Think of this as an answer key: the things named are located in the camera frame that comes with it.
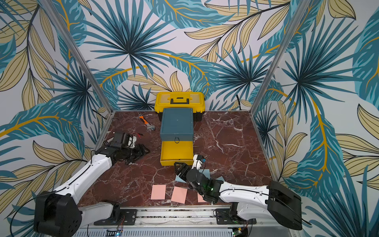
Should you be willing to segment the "blue sticky note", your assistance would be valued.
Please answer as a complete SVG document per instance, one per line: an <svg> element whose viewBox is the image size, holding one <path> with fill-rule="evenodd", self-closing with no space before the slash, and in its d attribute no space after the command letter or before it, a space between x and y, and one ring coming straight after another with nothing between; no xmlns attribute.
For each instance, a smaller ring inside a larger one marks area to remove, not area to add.
<svg viewBox="0 0 379 237"><path fill-rule="evenodd" d="M225 180L224 180L224 178L223 178L222 176L216 178L216 180L219 180L219 181L223 181L223 182L225 182Z"/></svg>
<svg viewBox="0 0 379 237"><path fill-rule="evenodd" d="M210 170L209 169L201 170L201 173L204 174L204 176L206 178L210 178Z"/></svg>
<svg viewBox="0 0 379 237"><path fill-rule="evenodd" d="M186 183L186 181L184 181L183 179L181 179L179 176L176 175L176 178L175 178L175 181L176 182L180 182L180 183Z"/></svg>

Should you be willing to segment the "teal yellow drawer cabinet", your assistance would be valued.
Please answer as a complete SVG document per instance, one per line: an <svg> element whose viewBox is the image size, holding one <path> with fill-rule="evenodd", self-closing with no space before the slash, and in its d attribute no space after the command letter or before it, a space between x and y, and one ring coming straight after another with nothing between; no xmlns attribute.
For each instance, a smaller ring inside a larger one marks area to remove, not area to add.
<svg viewBox="0 0 379 237"><path fill-rule="evenodd" d="M176 162L193 164L193 110L191 108L165 108L160 128L162 166Z"/></svg>

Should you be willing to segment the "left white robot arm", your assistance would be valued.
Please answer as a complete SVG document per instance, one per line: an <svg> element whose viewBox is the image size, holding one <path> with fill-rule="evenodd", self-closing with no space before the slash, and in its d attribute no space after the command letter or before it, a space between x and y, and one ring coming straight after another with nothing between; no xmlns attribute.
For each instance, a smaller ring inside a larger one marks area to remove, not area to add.
<svg viewBox="0 0 379 237"><path fill-rule="evenodd" d="M93 183L119 161L127 164L150 153L136 136L116 132L94 152L92 158L73 177L36 198L34 231L52 237L72 237L80 227L90 224L121 224L123 215L114 201L78 207Z"/></svg>

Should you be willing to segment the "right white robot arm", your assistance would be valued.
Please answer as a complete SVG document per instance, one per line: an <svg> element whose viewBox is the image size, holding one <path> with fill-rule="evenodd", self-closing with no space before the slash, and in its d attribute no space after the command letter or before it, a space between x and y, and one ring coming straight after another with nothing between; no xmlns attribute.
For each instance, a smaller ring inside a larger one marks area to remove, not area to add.
<svg viewBox="0 0 379 237"><path fill-rule="evenodd" d="M231 203L229 216L238 221L274 219L291 230L303 229L302 199L276 181L264 186L244 186L207 178L199 169L174 163L176 175L211 204Z"/></svg>

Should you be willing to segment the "pink sticky note right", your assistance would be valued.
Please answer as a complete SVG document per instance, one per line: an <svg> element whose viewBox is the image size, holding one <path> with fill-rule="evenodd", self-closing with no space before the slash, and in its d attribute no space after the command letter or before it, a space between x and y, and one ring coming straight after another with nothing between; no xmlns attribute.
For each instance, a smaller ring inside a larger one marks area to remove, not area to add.
<svg viewBox="0 0 379 237"><path fill-rule="evenodd" d="M198 203L205 203L207 201L204 200L203 196L200 194L197 194L197 202Z"/></svg>

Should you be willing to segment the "pink sticky note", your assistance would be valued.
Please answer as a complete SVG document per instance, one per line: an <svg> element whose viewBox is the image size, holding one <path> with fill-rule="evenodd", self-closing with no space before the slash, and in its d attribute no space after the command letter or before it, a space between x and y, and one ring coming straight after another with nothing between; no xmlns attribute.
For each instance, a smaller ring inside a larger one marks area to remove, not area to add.
<svg viewBox="0 0 379 237"><path fill-rule="evenodd" d="M203 196L200 194L197 194L197 202L198 203L205 203L207 201L204 200Z"/></svg>
<svg viewBox="0 0 379 237"><path fill-rule="evenodd" d="M165 200L166 185L152 185L151 200Z"/></svg>
<svg viewBox="0 0 379 237"><path fill-rule="evenodd" d="M188 190L181 187L174 187L171 201L185 204Z"/></svg>

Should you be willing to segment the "pink sticky note middle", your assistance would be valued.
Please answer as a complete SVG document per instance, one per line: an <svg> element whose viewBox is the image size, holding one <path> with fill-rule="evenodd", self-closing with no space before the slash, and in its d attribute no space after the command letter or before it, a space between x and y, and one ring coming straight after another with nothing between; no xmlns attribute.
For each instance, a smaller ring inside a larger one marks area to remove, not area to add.
<svg viewBox="0 0 379 237"><path fill-rule="evenodd" d="M185 204L188 190L181 187L174 187L171 201Z"/></svg>

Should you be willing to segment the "pink sticky note left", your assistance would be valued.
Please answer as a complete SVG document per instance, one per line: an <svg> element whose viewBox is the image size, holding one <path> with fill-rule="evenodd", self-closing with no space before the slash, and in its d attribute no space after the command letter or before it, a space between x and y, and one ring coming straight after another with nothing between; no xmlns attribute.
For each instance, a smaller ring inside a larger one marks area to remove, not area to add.
<svg viewBox="0 0 379 237"><path fill-rule="evenodd" d="M151 200L165 200L166 185L152 185Z"/></svg>

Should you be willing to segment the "orange adjustable wrench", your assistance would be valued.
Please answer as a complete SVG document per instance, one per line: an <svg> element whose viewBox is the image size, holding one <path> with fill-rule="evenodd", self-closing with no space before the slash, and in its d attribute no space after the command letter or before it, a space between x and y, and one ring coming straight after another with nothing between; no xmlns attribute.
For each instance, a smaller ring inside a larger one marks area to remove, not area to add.
<svg viewBox="0 0 379 237"><path fill-rule="evenodd" d="M150 124L142 115L139 115L139 119L145 124L147 130L154 131L156 129L156 127Z"/></svg>

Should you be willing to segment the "yellow black toolbox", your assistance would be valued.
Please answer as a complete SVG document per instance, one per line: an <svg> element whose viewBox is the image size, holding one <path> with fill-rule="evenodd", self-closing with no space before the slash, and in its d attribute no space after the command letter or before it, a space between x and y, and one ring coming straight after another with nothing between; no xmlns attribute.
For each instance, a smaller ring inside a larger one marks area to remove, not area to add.
<svg viewBox="0 0 379 237"><path fill-rule="evenodd" d="M205 113L205 97L202 92L159 92L155 102L155 112L162 121L166 108L191 108L193 120L202 121Z"/></svg>

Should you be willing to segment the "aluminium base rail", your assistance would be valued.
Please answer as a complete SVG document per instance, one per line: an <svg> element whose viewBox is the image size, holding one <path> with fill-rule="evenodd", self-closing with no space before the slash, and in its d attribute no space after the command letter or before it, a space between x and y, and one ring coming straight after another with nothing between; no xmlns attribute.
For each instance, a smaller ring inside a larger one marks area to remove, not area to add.
<svg viewBox="0 0 379 237"><path fill-rule="evenodd" d="M74 237L303 237L274 219L251 219L251 224L233 224L216 216L228 205L123 207L120 225L82 226Z"/></svg>

